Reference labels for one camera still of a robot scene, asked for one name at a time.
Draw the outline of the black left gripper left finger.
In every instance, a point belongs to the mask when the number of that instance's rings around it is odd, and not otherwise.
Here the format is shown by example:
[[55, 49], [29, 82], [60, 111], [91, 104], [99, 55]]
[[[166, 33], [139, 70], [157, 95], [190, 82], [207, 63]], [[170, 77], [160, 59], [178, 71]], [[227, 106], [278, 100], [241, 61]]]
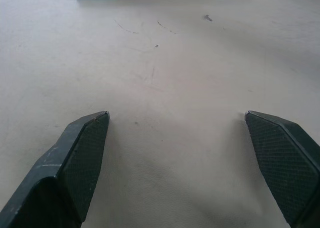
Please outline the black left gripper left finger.
[[0, 211], [0, 228], [81, 228], [99, 179], [110, 121], [107, 111], [64, 129]]

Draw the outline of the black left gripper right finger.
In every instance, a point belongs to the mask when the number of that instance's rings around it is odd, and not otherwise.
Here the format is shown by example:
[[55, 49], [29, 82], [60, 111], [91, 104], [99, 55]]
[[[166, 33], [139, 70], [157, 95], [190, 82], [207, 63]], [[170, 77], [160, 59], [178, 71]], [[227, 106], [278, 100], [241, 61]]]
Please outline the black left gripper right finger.
[[297, 123], [249, 110], [244, 116], [259, 169], [291, 228], [320, 228], [320, 145]]

